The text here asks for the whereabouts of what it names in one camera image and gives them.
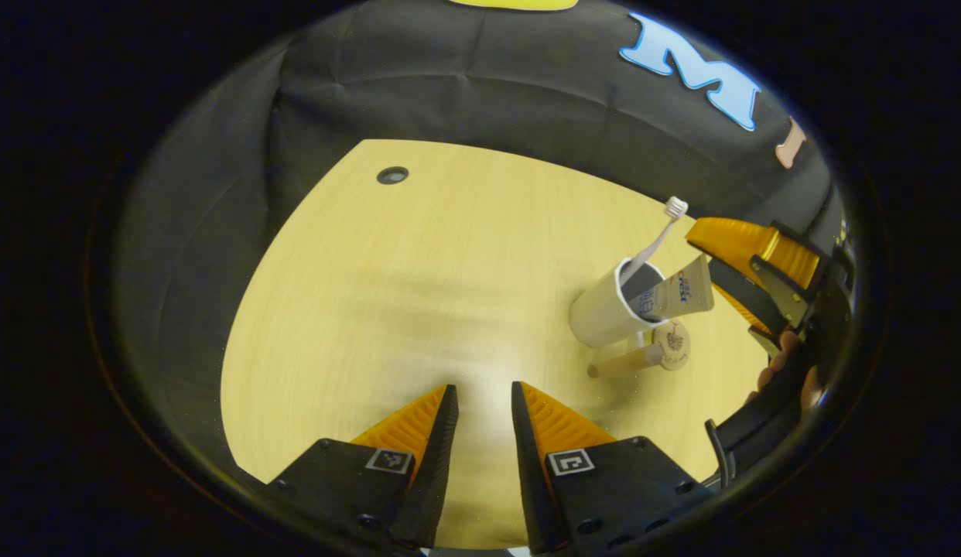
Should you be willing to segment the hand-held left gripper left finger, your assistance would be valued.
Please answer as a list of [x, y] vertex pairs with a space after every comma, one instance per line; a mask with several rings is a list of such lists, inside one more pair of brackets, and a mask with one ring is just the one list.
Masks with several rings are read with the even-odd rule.
[[435, 544], [459, 405], [427, 392], [352, 441], [314, 442], [268, 485], [282, 516], [331, 552], [419, 552]]

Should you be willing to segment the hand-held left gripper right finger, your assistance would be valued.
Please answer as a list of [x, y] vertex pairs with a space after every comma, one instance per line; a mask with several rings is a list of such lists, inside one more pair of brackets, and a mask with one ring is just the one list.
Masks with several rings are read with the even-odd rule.
[[615, 439], [533, 385], [512, 384], [511, 413], [535, 555], [631, 554], [713, 497], [650, 439]]

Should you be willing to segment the white toothpaste tube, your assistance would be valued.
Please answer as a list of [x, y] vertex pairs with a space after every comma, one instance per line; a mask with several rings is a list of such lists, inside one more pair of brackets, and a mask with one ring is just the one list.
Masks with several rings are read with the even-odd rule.
[[707, 257], [694, 258], [665, 281], [627, 300], [627, 306], [636, 317], [648, 322], [713, 310], [715, 299]]

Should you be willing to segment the white toothbrush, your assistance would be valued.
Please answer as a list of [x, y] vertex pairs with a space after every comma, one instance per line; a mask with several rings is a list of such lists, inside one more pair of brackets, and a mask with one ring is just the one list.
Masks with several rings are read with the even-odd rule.
[[669, 197], [669, 199], [665, 202], [665, 215], [669, 219], [669, 222], [667, 225], [665, 225], [665, 228], [660, 234], [658, 234], [657, 238], [652, 243], [648, 244], [646, 248], [640, 251], [640, 253], [636, 254], [636, 256], [629, 261], [628, 265], [625, 265], [625, 267], [622, 268], [622, 271], [619, 274], [620, 288], [624, 289], [632, 276], [635, 275], [636, 272], [638, 272], [639, 269], [650, 260], [653, 254], [656, 253], [658, 248], [660, 248], [661, 244], [663, 244], [665, 238], [669, 235], [669, 232], [672, 231], [672, 227], [674, 227], [675, 223], [678, 222], [679, 219], [686, 215], [688, 209], [689, 204], [686, 203], [686, 201], [680, 200], [675, 196]]

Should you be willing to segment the round cork coaster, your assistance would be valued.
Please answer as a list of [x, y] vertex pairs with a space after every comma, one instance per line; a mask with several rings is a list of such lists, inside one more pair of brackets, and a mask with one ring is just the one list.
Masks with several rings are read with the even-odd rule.
[[692, 338], [681, 320], [669, 320], [654, 328], [651, 344], [658, 347], [658, 365], [667, 371], [678, 371], [689, 363]]

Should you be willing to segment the white cup with wooden handle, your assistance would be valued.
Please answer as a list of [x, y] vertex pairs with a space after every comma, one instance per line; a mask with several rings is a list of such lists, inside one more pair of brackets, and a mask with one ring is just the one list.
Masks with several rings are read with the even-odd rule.
[[663, 361], [663, 349], [651, 341], [651, 332], [664, 321], [643, 320], [626, 303], [621, 289], [620, 274], [631, 262], [632, 258], [620, 261], [570, 304], [570, 331], [595, 350], [587, 366], [591, 378], [631, 377]]

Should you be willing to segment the black backdrop cloth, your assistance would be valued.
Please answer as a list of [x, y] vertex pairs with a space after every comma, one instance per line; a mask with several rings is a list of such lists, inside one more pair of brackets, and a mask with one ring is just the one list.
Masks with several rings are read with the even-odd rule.
[[360, 141], [455, 142], [531, 156], [636, 193], [685, 195], [693, 217], [773, 221], [834, 242], [838, 179], [810, 138], [774, 154], [791, 107], [764, 80], [745, 130], [707, 97], [718, 68], [755, 71], [681, 22], [661, 75], [620, 53], [634, 9], [561, 12], [364, 0], [234, 68], [170, 127], [125, 194], [109, 261], [121, 359], [187, 451], [232, 466], [221, 356], [248, 276], [319, 179]]

